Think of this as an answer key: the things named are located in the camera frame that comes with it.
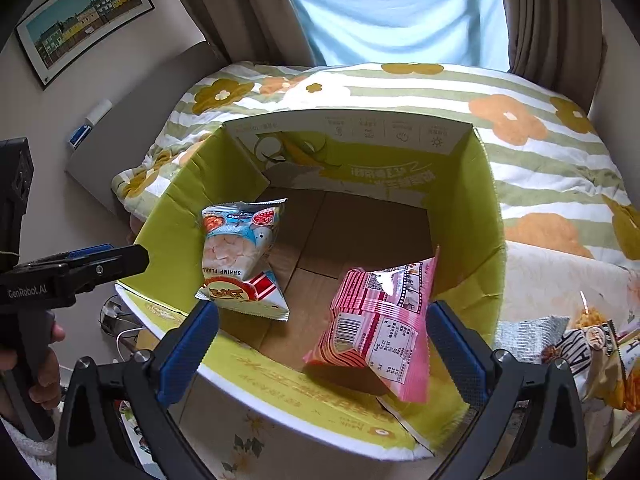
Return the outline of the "person's left hand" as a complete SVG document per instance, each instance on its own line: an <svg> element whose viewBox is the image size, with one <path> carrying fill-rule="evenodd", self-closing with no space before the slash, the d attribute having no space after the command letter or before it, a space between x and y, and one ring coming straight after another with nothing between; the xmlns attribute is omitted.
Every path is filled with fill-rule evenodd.
<svg viewBox="0 0 640 480"><path fill-rule="evenodd" d="M60 342L65 339L65 332L57 322L51 328L50 343ZM16 354L13 351L1 349L1 371L12 370L16 364ZM52 411L61 401L61 373L58 366L58 358L51 347L47 348L47 354L41 363L35 385L29 390L29 396L44 410ZM13 405L6 393L1 391L1 417L10 422L14 427L22 429L22 423L15 414Z"/></svg>

